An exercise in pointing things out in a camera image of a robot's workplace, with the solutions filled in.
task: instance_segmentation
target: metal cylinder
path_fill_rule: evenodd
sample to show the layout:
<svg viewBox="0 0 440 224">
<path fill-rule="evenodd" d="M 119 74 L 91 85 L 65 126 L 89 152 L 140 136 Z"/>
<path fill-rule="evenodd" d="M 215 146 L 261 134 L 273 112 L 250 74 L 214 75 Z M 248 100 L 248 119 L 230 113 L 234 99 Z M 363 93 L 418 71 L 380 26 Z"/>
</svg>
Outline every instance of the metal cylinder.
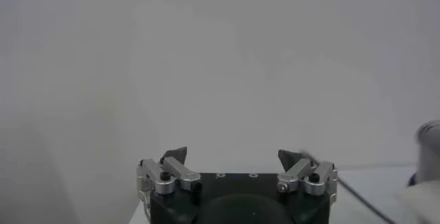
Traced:
<svg viewBox="0 0 440 224">
<path fill-rule="evenodd" d="M 419 163 L 416 181 L 440 180 L 440 121 L 428 122 L 417 131 Z"/>
</svg>

